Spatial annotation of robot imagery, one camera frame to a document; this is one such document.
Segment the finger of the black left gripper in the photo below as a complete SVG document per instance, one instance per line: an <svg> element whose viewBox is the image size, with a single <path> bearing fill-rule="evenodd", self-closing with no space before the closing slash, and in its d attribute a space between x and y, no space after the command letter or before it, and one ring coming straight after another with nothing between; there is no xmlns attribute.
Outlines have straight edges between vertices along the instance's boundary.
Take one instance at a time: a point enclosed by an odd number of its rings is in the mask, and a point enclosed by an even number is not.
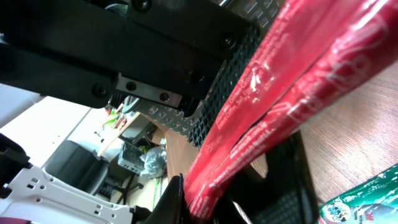
<svg viewBox="0 0 398 224"><path fill-rule="evenodd" d="M192 131L190 131L189 143L192 143L195 147L201 147L204 143L218 113L226 103L260 43L261 33L258 26L249 27L242 42L234 52L233 58L226 61L220 77L205 101L198 120L195 122Z"/></svg>

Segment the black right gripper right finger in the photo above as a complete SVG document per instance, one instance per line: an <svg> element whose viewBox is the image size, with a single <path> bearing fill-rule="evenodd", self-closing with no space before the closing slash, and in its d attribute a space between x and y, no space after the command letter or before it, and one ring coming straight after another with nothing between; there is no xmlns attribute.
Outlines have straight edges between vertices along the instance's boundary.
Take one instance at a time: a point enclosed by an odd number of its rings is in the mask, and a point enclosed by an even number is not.
<svg viewBox="0 0 398 224"><path fill-rule="evenodd" d="M240 171L219 199L215 223L314 224L319 211L300 131L265 153L268 172L262 178L251 166Z"/></svg>

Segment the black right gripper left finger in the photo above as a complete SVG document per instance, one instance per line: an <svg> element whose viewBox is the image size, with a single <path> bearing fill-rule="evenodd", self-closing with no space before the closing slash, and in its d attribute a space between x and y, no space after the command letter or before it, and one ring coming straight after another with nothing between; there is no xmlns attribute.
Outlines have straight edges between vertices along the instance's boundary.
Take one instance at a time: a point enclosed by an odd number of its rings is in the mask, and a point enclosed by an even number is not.
<svg viewBox="0 0 398 224"><path fill-rule="evenodd" d="M136 223L182 224L187 204L184 199L183 175L175 175L152 212L136 207Z"/></svg>

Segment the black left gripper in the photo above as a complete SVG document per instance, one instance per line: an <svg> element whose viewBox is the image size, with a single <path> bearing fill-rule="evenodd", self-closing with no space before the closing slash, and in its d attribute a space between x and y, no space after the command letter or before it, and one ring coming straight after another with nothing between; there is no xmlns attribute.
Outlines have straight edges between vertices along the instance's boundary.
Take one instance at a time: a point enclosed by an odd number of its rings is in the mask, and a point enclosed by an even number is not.
<svg viewBox="0 0 398 224"><path fill-rule="evenodd" d="M251 23L211 1L1 2L1 82L92 108L115 92L195 109Z"/></svg>

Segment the red stick packet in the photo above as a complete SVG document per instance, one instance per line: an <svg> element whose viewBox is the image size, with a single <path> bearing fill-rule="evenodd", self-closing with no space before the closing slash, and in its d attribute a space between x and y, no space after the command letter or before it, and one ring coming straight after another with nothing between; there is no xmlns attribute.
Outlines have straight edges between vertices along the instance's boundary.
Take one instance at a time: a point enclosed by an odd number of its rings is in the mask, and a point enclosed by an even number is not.
<svg viewBox="0 0 398 224"><path fill-rule="evenodd" d="M397 0L289 0L244 69L184 180L192 221L232 178L397 59Z"/></svg>

